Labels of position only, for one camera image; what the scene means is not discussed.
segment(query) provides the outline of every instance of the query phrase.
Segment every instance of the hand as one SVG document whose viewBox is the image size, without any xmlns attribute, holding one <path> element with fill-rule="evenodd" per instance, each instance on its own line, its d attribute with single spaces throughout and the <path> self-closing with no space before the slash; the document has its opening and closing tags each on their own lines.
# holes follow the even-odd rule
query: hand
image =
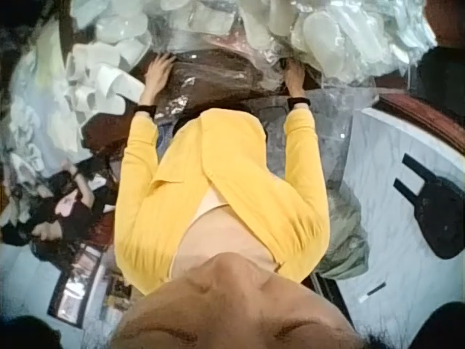
<svg viewBox="0 0 465 349">
<path fill-rule="evenodd" d="M 162 89 L 168 82 L 169 74 L 173 68 L 176 56 L 169 57 L 169 54 L 157 56 L 149 65 L 145 74 L 145 89 L 140 98 L 141 105 L 153 105 Z"/>
<path fill-rule="evenodd" d="M 288 58 L 286 72 L 284 73 L 284 81 L 286 82 L 289 95 L 292 98 L 305 97 L 304 79 L 304 66 L 301 63 Z"/>
<path fill-rule="evenodd" d="M 62 163 L 61 163 L 61 168 L 63 171 L 68 171 L 70 172 L 71 176 L 74 176 L 74 174 L 78 171 L 76 166 L 73 165 L 73 163 L 70 161 L 70 159 L 66 158 Z"/>
</svg>

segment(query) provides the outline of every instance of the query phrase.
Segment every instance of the black sleeve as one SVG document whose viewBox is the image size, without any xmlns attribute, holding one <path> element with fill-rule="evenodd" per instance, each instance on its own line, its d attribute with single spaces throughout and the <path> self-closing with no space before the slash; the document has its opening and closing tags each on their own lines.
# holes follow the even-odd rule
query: black sleeve
<svg viewBox="0 0 465 349">
<path fill-rule="evenodd" d="M 74 203 L 70 215 L 68 217 L 60 216 L 58 223 L 62 230 L 63 240 L 75 241 L 85 239 L 93 224 L 92 210 L 80 201 L 77 201 Z"/>
</svg>

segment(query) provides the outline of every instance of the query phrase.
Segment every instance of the yellow cardigan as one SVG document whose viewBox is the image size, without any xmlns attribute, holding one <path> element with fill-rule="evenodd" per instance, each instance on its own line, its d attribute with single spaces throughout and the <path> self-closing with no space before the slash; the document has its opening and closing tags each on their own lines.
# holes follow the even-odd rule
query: yellow cardigan
<svg viewBox="0 0 465 349">
<path fill-rule="evenodd" d="M 121 168 L 115 252 L 126 279 L 148 294 L 169 280 L 169 268 L 210 184 L 271 252 L 278 273 L 300 282 L 329 244 L 326 187 L 306 109 L 291 111 L 286 180 L 267 168 L 259 121 L 239 111 L 211 109 L 179 130 L 158 163 L 157 127 L 136 115 Z"/>
</svg>

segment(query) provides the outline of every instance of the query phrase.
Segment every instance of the eyebrow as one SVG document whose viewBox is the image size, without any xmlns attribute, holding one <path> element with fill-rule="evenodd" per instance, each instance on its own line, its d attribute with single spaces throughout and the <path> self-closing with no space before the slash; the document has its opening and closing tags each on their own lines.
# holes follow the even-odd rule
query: eyebrow
<svg viewBox="0 0 465 349">
<path fill-rule="evenodd" d="M 192 332 L 187 332 L 183 329 L 172 329 L 172 328 L 169 328 L 169 327 L 158 327 L 158 328 L 154 328 L 154 329 L 150 329 L 151 331 L 159 331 L 159 332 L 165 332 L 167 334 L 169 334 L 170 336 L 172 337 L 176 337 L 180 340 L 182 340 L 183 342 L 187 342 L 189 344 L 196 344 L 197 341 L 198 341 L 198 337 L 195 333 L 192 333 Z"/>
</svg>

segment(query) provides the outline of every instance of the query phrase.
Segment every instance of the wrist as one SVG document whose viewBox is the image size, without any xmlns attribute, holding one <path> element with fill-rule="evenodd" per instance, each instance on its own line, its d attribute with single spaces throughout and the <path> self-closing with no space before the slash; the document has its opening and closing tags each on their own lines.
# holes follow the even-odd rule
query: wrist
<svg viewBox="0 0 465 349">
<path fill-rule="evenodd" d="M 68 172 L 70 173 L 71 177 L 76 176 L 76 173 L 78 173 L 78 168 L 76 166 L 72 166 L 68 169 Z"/>
<path fill-rule="evenodd" d="M 305 90 L 301 89 L 290 89 L 289 96 L 291 98 L 305 98 Z"/>
<path fill-rule="evenodd" d="M 157 94 L 144 91 L 139 99 L 139 105 L 155 105 Z"/>
</svg>

